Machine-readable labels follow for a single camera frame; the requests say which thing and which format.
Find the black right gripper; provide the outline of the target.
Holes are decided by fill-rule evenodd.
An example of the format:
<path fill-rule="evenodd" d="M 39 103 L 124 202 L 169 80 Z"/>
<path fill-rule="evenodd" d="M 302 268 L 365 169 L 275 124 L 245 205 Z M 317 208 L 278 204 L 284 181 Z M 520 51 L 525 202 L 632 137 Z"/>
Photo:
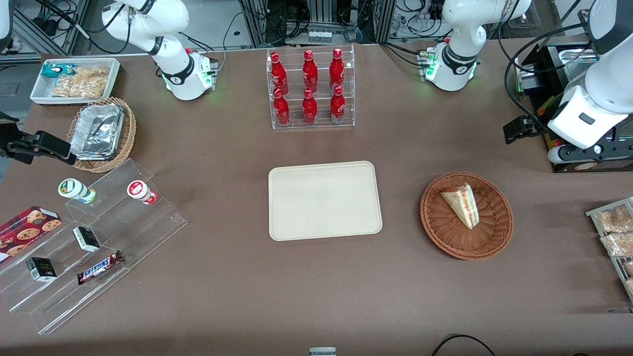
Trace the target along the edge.
<path fill-rule="evenodd" d="M 0 113 L 0 148 L 3 158 L 32 161 L 34 156 L 47 156 L 75 165 L 77 157 L 71 152 L 68 142 L 45 131 L 25 133 L 18 128 L 18 122 L 18 119 Z"/>

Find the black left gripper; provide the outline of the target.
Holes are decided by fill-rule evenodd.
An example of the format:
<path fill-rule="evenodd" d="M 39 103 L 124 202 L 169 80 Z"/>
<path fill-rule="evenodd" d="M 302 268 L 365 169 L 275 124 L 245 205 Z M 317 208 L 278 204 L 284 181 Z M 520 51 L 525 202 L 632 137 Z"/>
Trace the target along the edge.
<path fill-rule="evenodd" d="M 513 144 L 523 135 L 543 135 L 547 128 L 539 117 L 521 115 L 503 126 L 505 144 Z M 633 127 L 631 124 L 617 124 L 606 135 L 586 149 L 568 149 L 568 162 L 606 161 L 631 159 L 633 156 Z"/>

